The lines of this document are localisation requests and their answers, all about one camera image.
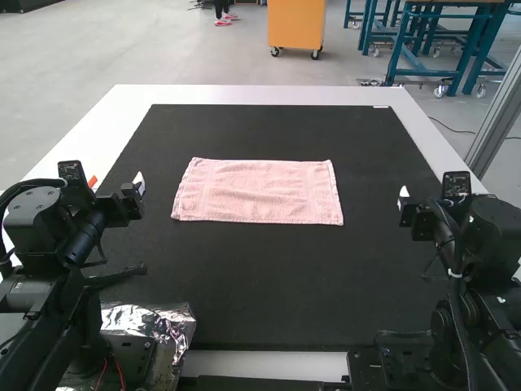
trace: pink towel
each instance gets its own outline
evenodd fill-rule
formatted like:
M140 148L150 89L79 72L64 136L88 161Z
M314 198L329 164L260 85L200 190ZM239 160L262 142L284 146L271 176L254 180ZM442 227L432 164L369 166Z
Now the pink towel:
M330 160L210 160L182 176L172 218L218 222L331 224L344 217Z

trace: orange cabinet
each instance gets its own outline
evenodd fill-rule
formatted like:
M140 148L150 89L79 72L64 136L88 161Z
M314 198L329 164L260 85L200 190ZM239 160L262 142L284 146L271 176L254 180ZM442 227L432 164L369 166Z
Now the orange cabinet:
M327 0L269 0L268 46L272 55L276 57L280 48L290 47L312 50L318 57L326 25L326 5Z

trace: black foam mat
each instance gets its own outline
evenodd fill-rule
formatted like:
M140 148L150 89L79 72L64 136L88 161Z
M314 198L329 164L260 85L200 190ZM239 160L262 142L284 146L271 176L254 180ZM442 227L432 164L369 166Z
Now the black foam mat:
M179 222L173 199L190 159L332 160L344 226ZM105 272L149 273L104 300L188 301L192 349L342 350L380 329L429 328L443 287L420 272L430 243L398 228L403 184L440 184L390 108L154 105L98 194L141 170L146 216L107 230Z

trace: gray floor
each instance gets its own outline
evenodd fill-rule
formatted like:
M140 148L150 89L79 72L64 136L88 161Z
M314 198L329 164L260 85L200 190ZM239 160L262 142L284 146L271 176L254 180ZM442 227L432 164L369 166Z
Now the gray floor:
M266 7L236 7L242 20L218 29L212 11L187 6L187 0L66 0L0 15L0 189L20 180L115 84L355 86L357 78L383 78L387 69L389 51L364 57L356 49L359 30L343 29L344 0L330 0L320 61L291 50L272 58ZM362 2L352 7L360 10ZM509 16L493 53L508 63L520 32L519 20ZM458 56L447 48L426 61L455 67ZM494 86L484 99L435 99L431 87L407 89L427 115L476 131ZM472 136L436 125L464 156ZM512 132L521 134L521 124ZM506 144L484 182L518 202L521 174L514 167L521 142ZM509 180L498 179L505 171Z

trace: aluminum foil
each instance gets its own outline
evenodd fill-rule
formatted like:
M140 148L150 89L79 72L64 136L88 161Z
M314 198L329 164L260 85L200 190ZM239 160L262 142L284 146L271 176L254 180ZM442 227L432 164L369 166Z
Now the aluminum foil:
M149 369L146 391L173 391L181 375L185 352L195 331L195 319L187 303L135 305L102 303L101 333L118 336L147 336L155 339L155 357ZM92 391L91 381L57 388L57 391Z

